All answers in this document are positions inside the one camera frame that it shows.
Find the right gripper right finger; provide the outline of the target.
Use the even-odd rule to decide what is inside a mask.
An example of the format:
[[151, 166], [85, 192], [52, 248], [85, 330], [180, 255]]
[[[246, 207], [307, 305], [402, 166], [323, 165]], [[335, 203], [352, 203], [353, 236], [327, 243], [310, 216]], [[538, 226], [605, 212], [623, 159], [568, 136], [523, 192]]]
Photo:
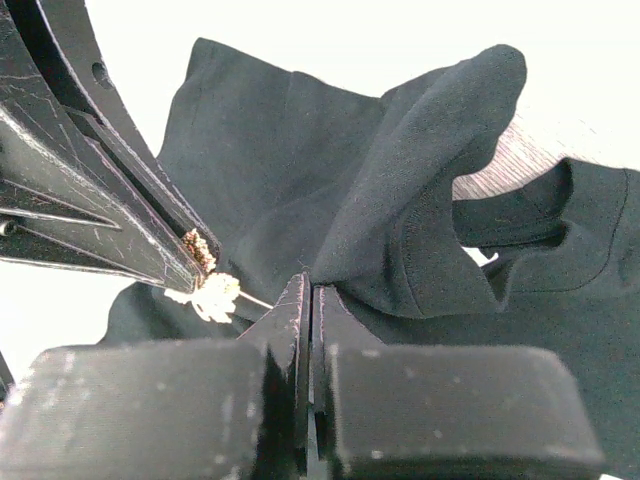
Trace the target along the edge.
[[388, 477], [388, 347], [332, 286], [313, 294], [314, 419], [329, 479]]

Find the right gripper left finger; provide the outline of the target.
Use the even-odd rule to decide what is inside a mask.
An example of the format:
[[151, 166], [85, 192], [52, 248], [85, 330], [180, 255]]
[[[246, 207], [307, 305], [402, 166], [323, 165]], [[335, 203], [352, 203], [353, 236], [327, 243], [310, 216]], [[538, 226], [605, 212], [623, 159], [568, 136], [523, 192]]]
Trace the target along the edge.
[[296, 274], [275, 306], [240, 336], [268, 353], [254, 479], [307, 474], [311, 306], [308, 275]]

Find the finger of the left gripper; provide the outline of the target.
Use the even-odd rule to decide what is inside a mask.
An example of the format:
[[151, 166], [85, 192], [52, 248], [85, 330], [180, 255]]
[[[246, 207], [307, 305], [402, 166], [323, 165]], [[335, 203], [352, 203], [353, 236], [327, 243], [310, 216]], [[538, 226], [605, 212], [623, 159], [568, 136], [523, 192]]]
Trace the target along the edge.
[[86, 122], [61, 105], [1, 5], [1, 258], [119, 275], [180, 292], [204, 269], [118, 170]]
[[204, 268], [213, 268], [220, 243], [188, 205], [151, 153], [109, 76], [83, 1], [21, 1], [25, 44], [58, 102], [103, 143], [118, 170]]

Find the red gold brooch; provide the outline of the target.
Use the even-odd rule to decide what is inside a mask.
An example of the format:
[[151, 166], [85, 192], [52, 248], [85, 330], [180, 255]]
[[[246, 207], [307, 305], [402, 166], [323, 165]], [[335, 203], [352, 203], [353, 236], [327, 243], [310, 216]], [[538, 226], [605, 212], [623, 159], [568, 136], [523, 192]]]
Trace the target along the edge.
[[182, 237], [182, 243], [204, 269], [205, 276], [197, 283], [192, 293], [166, 289], [164, 295], [167, 298], [181, 305], [190, 305], [201, 320], [218, 324], [232, 323], [231, 315], [236, 311], [236, 301], [239, 298], [266, 310], [273, 309], [272, 305], [244, 292], [237, 278], [216, 270], [217, 259], [197, 229], [186, 232]]

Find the black t-shirt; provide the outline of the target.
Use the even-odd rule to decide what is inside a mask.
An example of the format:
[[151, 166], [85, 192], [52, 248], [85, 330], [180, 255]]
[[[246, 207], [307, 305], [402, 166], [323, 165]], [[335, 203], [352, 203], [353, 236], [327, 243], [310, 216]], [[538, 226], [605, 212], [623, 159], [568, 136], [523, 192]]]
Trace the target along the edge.
[[[639, 475], [639, 174], [564, 158], [456, 200], [526, 81], [497, 45], [379, 98], [198, 40], [160, 167], [220, 243], [218, 272], [273, 307], [332, 286], [388, 347], [386, 479]], [[166, 289], [115, 299], [103, 344], [229, 343]]]

